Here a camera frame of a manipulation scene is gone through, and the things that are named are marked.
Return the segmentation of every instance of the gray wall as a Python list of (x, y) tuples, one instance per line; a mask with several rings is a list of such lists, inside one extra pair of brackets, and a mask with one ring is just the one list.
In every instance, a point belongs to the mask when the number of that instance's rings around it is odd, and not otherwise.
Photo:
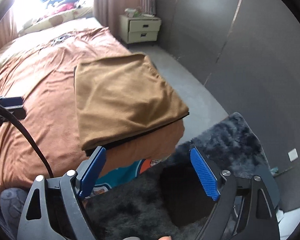
[(163, 1), (161, 46), (243, 115), (272, 167), (293, 167), (276, 181), (282, 208), (300, 207), (300, 24), (281, 0), (242, 0), (229, 33), (239, 0)]

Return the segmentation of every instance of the folded brown cloth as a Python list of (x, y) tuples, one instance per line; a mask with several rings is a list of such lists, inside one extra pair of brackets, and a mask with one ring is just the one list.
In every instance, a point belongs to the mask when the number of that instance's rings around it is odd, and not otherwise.
[(163, 127), (189, 111), (142, 53), (81, 63), (74, 86), (82, 150)]

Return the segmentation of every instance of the black cable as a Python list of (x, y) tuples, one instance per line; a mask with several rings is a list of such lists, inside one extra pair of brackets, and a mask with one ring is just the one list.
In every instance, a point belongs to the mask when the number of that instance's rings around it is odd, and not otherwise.
[(30, 133), (27, 131), (27, 129), (22, 125), (22, 123), (13, 115), (11, 114), (7, 109), (5, 109), (3, 106), (0, 105), (0, 115), (6, 118), (9, 122), (11, 122), (27, 139), (27, 141), (30, 143), (36, 154), (39, 156), (41, 161), (43, 162), (44, 166), (46, 166), (47, 171), (49, 173), (50, 178), (53, 178), (52, 169), (47, 161), (47, 159), (44, 157), (42, 152), (40, 151), (39, 147), (31, 137)]

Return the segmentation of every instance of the drawer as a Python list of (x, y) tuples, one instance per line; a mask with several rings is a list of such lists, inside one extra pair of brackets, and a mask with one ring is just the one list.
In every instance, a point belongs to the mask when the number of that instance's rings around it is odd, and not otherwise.
[(158, 32), (135, 32), (129, 33), (129, 42), (143, 42), (143, 41), (156, 41), (158, 37)]
[(131, 20), (129, 32), (158, 32), (160, 30), (160, 25), (161, 20)]

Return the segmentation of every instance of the orange bedspread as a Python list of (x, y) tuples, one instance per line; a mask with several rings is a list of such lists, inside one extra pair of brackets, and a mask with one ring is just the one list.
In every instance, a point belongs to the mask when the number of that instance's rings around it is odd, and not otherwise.
[[(4, 52), (8, 56), (0, 65), (0, 96), (24, 97), (27, 117), (21, 122), (55, 176), (76, 169), (86, 159), (79, 147), (74, 67), (83, 59), (130, 54), (107, 28), (88, 20), (74, 20), (18, 38), (9, 44), (14, 49)], [(53, 42), (63, 33), (71, 36), (61, 43)], [(138, 159), (171, 154), (183, 132), (180, 120), (108, 150), (102, 175), (118, 168), (118, 163), (122, 167)], [(4, 123), (0, 127), (0, 192), (9, 187), (28, 188), (38, 174), (47, 176), (41, 160), (22, 134), (10, 123)]]

